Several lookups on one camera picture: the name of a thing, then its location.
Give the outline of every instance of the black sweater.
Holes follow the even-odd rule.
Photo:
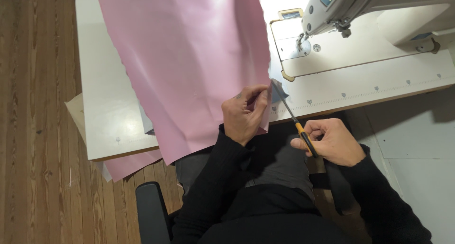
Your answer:
[[[373,243],[431,243],[423,227],[367,156],[340,170],[360,204]],[[300,189],[276,184],[242,188],[228,195],[225,186],[249,151],[224,134],[223,126],[210,158],[183,197],[172,243],[352,243],[335,224],[320,216]]]

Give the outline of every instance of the left hand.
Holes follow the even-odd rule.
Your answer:
[[[263,84],[243,88],[237,96],[223,102],[224,133],[235,142],[245,146],[256,134],[267,108],[268,86]],[[256,99],[254,110],[247,106]]]

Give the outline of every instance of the hand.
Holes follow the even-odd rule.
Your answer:
[[[363,149],[340,119],[307,121],[304,130],[318,154],[334,164],[352,167],[365,158]],[[299,138],[291,140],[291,146],[308,150]]]
[[[245,146],[256,134],[267,108],[268,86],[257,84],[243,88],[237,96],[221,105],[224,133]],[[254,110],[250,108],[256,101]]]

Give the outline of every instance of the scissor blade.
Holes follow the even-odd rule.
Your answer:
[[[289,106],[287,105],[286,100],[285,100],[284,97],[281,95],[281,92],[283,91],[283,89],[281,88],[281,85],[276,84],[276,82],[278,82],[276,79],[271,79],[271,81],[272,81],[273,87],[277,90],[278,96],[280,97],[281,101],[283,101],[284,106],[286,107],[287,111],[288,111],[289,114],[291,115],[292,120],[293,120],[294,122],[299,122],[299,120],[297,120],[297,118],[293,115],[291,109],[290,109]]]

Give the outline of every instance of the right hand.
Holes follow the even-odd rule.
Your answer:
[[[304,130],[312,140],[318,154],[334,164],[352,167],[366,156],[340,119],[307,121]],[[321,141],[316,141],[320,135],[324,135],[324,137]],[[305,142],[300,138],[291,140],[291,146],[308,150]]]

